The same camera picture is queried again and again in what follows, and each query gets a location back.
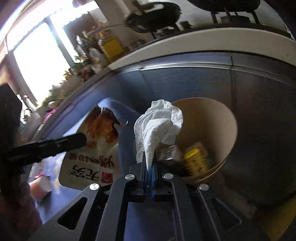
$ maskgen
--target metal bolt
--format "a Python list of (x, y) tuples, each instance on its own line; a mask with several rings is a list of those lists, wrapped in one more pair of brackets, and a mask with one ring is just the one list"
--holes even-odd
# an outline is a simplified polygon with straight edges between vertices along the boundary
[(135, 178), (135, 175), (134, 174), (126, 174), (126, 176), (125, 176), (125, 179), (126, 180), (133, 180)]
[(203, 183), (203, 184), (200, 184), (199, 188), (200, 188), (200, 190), (202, 190), (202, 191), (207, 191), (207, 190), (209, 190), (209, 185)]
[(163, 177), (164, 177), (164, 179), (170, 180), (170, 179), (172, 179), (174, 177), (174, 175), (171, 174), (171, 173), (166, 173), (166, 174), (163, 175)]
[(93, 190), (93, 191), (98, 190), (99, 188), (100, 188), (100, 184), (98, 184), (98, 183), (93, 183), (93, 184), (89, 185), (89, 189)]

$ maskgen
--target human hand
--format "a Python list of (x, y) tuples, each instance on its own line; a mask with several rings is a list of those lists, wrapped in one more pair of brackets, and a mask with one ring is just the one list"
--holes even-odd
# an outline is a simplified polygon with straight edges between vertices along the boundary
[(25, 240), (42, 226), (27, 182), (21, 183), (17, 202), (19, 207), (15, 208), (0, 196), (0, 213), (10, 222), (10, 225), (14, 226), (20, 240)]

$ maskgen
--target beige bin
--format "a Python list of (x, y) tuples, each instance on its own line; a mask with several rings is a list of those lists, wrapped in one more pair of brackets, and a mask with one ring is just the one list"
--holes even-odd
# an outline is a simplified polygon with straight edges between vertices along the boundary
[(215, 166), (200, 176), (185, 177), (188, 184), (207, 182), (226, 161), (237, 137), (237, 122), (231, 110), (219, 101), (207, 98), (178, 100), (173, 105), (183, 113), (183, 126), (176, 144), (185, 149), (201, 141), (211, 152)]

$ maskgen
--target crumpled white tissue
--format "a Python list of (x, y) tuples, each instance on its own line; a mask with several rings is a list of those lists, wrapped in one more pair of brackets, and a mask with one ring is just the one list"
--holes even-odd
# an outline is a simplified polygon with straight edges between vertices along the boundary
[(182, 111), (165, 100), (152, 101), (151, 107), (135, 122), (137, 162), (146, 156), (148, 172), (151, 172), (154, 151), (161, 142), (174, 145), (183, 124)]

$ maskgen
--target white tissue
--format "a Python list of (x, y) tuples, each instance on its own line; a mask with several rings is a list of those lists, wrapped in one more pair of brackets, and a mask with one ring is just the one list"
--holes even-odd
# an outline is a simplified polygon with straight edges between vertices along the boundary
[(156, 147), (160, 142), (174, 145), (182, 124), (183, 114), (178, 107), (165, 100), (152, 101), (151, 107), (137, 119), (134, 125), (137, 162), (142, 162), (144, 151), (147, 170), (151, 172)]

